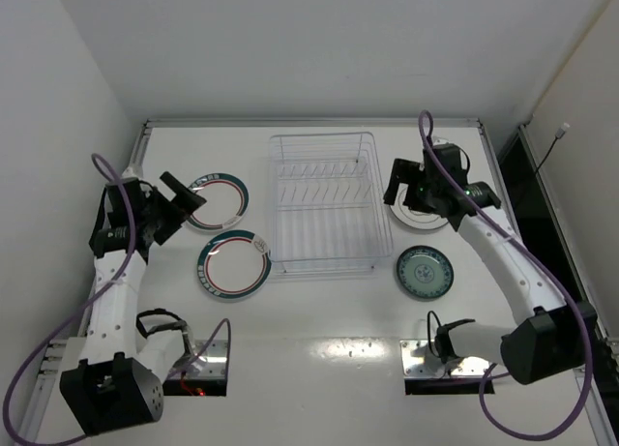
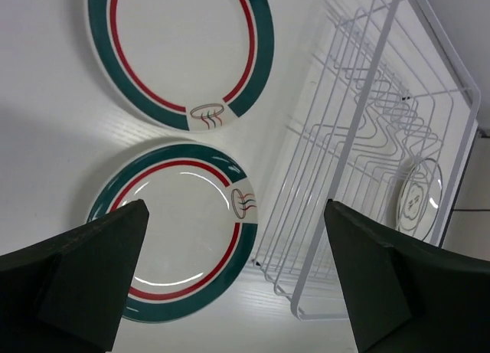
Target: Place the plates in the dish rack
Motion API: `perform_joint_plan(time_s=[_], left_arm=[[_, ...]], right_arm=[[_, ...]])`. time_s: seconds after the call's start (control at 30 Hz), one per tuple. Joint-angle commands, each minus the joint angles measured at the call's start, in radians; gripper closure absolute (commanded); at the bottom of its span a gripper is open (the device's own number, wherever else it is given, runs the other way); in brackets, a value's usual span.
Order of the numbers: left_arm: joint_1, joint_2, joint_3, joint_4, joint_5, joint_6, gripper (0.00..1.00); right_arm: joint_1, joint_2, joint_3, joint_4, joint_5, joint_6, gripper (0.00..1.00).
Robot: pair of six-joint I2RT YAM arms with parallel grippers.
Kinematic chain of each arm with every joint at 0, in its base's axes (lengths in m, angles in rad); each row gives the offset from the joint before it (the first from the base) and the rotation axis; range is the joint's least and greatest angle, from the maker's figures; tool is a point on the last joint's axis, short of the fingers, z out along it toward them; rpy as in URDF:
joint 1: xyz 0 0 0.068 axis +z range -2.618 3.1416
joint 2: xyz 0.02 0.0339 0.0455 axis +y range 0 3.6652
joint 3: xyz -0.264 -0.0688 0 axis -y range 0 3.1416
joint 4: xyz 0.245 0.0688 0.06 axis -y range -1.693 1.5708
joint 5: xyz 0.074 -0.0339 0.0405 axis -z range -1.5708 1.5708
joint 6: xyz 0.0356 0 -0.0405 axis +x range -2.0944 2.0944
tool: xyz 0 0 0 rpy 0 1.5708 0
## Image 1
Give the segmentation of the white plate with green ring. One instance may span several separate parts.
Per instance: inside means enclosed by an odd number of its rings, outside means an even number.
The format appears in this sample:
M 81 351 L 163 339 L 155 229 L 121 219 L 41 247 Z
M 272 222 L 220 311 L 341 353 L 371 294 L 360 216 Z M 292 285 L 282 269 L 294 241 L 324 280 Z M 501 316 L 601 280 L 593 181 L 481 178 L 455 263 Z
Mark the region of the white plate with green ring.
M 391 211 L 398 221 L 415 230 L 433 231 L 440 229 L 448 224 L 446 219 L 435 214 L 426 214 L 410 210 L 403 204 L 407 187 L 401 185 L 398 190 L 397 199 L 391 206 Z

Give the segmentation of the teal red rimmed plate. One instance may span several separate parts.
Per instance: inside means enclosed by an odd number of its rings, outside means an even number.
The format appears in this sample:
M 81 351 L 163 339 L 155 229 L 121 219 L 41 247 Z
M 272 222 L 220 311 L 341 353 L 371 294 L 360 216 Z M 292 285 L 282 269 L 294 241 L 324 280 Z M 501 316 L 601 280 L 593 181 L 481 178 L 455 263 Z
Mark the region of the teal red rimmed plate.
M 202 175 L 189 184 L 190 190 L 205 203 L 188 219 L 189 225 L 206 233 L 217 233 L 237 224 L 246 214 L 250 195 L 238 177 L 214 172 Z
M 264 239 L 244 229 L 225 231 L 200 251 L 196 275 L 202 288 L 217 299 L 239 301 L 257 292 L 272 270 Z

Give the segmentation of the green blue floral plate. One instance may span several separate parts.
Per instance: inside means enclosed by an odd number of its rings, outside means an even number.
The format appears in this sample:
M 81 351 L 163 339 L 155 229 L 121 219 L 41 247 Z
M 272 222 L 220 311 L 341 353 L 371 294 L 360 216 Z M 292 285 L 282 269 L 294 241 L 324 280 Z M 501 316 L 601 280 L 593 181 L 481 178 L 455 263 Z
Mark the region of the green blue floral plate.
M 403 291 L 415 299 L 435 300 L 446 295 L 455 279 L 449 258 L 424 245 L 406 249 L 396 262 L 396 277 Z

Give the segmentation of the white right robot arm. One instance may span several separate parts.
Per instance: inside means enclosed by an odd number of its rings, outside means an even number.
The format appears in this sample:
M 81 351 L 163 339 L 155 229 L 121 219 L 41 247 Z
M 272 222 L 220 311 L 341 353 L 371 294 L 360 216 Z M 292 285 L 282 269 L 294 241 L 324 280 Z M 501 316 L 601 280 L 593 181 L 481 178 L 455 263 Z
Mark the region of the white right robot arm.
M 424 150 L 418 163 L 395 159 L 383 201 L 393 205 L 406 189 L 404 206 L 448 221 L 473 249 L 505 296 L 514 319 L 496 327 L 467 318 L 438 327 L 437 357 L 444 363 L 479 357 L 503 366 L 528 385 L 593 364 L 590 331 L 597 313 L 576 302 L 514 235 L 495 191 L 471 183 L 454 144 Z

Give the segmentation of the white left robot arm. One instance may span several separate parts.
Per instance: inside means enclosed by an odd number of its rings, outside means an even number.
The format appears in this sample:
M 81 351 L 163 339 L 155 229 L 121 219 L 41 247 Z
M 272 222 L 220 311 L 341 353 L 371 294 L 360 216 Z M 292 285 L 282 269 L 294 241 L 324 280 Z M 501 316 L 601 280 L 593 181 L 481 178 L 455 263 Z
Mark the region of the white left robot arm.
M 109 183 L 89 246 L 97 290 L 76 368 L 62 372 L 59 389 L 87 436 L 154 423 L 163 413 L 163 384 L 194 354 L 187 322 L 176 318 L 151 330 L 138 319 L 138 294 L 153 244 L 162 245 L 204 199 L 169 172 L 174 196 L 137 177 Z

